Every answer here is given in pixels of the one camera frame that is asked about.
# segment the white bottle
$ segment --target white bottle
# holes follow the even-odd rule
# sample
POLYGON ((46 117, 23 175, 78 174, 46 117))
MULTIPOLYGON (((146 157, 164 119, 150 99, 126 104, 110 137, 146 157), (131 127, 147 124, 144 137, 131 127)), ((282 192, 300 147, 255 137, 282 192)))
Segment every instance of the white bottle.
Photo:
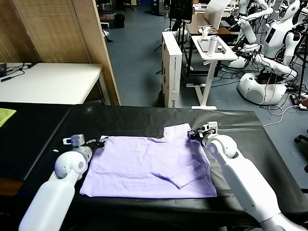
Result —
POLYGON ((202 32, 201 40, 206 40, 207 39, 207 35, 208 35, 208 32, 209 32, 210 29, 211 29, 210 26, 204 26, 203 27, 203 32, 202 32))
POLYGON ((216 45, 217 45, 218 36, 212 35, 210 44, 208 46, 207 55, 212 56, 215 53, 216 45))

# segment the wooden partition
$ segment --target wooden partition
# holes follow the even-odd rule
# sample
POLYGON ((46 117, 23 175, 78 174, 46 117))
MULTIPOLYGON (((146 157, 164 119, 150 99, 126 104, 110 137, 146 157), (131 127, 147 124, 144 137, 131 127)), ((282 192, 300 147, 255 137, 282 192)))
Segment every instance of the wooden partition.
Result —
POLYGON ((102 64, 121 104, 95 0, 0 0, 0 62, 102 64))

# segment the white table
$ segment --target white table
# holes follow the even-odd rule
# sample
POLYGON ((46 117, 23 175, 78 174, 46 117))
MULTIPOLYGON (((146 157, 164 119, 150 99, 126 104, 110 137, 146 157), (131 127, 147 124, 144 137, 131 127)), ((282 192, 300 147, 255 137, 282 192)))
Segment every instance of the white table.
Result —
POLYGON ((218 41, 224 47, 226 52, 223 54, 221 52, 215 52, 213 56, 208 56, 207 52, 203 52, 198 40, 201 39, 202 36, 192 36, 192 40, 201 56, 201 59, 206 60, 208 62, 204 62, 204 65, 210 64, 210 68, 207 74, 206 83, 201 85, 194 85, 194 84, 186 84, 186 87, 195 88, 200 106, 193 106, 192 109, 209 109, 209 110, 216 110, 214 106, 207 106, 206 102, 208 99, 208 95, 211 90, 212 81, 214 78, 215 68, 218 64, 218 61, 225 61, 225 60, 236 60, 238 59, 237 55, 231 50, 231 48, 219 37, 218 41))
MULTIPOLYGON (((8 67, 20 65, 7 64, 8 67)), ((0 82, 0 102, 81 104, 97 84, 105 103, 110 104, 102 69, 101 64, 39 63, 25 69, 23 75, 0 82)))

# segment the cardboard box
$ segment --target cardboard box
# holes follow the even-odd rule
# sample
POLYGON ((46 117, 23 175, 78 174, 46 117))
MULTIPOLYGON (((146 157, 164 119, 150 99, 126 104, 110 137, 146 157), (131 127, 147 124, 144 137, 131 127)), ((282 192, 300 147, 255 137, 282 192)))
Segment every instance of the cardboard box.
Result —
POLYGON ((179 107, 179 91, 166 91, 163 93, 165 107, 178 108, 179 107))
POLYGON ((179 106, 182 52, 172 32, 163 32, 162 84, 165 107, 179 106))
POLYGON ((169 91, 180 90, 182 52, 172 32, 163 32, 162 77, 169 91))

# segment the green towel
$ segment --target green towel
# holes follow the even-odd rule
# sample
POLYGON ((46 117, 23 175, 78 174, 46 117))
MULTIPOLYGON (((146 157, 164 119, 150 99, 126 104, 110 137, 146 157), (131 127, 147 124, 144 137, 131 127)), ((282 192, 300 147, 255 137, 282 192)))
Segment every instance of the green towel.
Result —
POLYGON ((0 128, 16 111, 0 108, 0 128))

